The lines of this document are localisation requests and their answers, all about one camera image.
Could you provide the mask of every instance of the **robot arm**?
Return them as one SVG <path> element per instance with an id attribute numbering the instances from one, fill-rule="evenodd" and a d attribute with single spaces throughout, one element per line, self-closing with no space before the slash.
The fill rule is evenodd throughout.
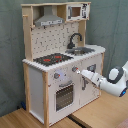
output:
<path id="1" fill-rule="evenodd" d="M 108 78 L 104 78 L 98 73 L 88 70 L 77 71 L 83 77 L 89 79 L 95 87 L 106 91 L 114 96 L 122 97 L 127 90 L 126 82 L 128 81 L 128 62 L 121 68 L 113 68 Z"/>

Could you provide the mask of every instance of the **pegboard backsplash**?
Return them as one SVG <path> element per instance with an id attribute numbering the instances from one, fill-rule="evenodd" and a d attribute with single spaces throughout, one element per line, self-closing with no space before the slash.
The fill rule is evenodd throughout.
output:
<path id="1" fill-rule="evenodd" d="M 70 37 L 78 33 L 79 22 L 57 24 L 32 29 L 33 59 L 67 49 Z M 73 43 L 78 46 L 78 36 L 73 38 Z"/>

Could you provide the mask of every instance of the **oven window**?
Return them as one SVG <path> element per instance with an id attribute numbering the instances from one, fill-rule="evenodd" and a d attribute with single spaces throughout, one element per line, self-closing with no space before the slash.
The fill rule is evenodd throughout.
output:
<path id="1" fill-rule="evenodd" d="M 72 17 L 80 16 L 81 7 L 72 7 Z"/>
<path id="2" fill-rule="evenodd" d="M 73 103 L 73 85 L 56 92 L 56 111 Z"/>

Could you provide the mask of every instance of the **table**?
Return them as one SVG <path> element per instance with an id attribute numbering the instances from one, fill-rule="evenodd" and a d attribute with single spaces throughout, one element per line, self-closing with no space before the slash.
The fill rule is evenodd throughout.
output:
<path id="1" fill-rule="evenodd" d="M 0 117 L 0 128 L 44 128 L 37 119 L 23 109 L 14 111 L 8 115 Z M 64 118 L 50 128 L 81 128 L 79 125 Z"/>
<path id="2" fill-rule="evenodd" d="M 102 91 L 100 98 L 71 114 L 87 128 L 115 128 L 128 118 L 128 93 L 115 97 Z"/>

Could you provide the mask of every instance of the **toy kitchen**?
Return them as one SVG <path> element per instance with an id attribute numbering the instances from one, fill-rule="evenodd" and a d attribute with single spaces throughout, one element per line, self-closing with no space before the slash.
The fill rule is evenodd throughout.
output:
<path id="1" fill-rule="evenodd" d="M 22 4 L 26 109 L 46 128 L 100 96 L 76 71 L 102 73 L 105 49 L 85 45 L 90 2 Z"/>

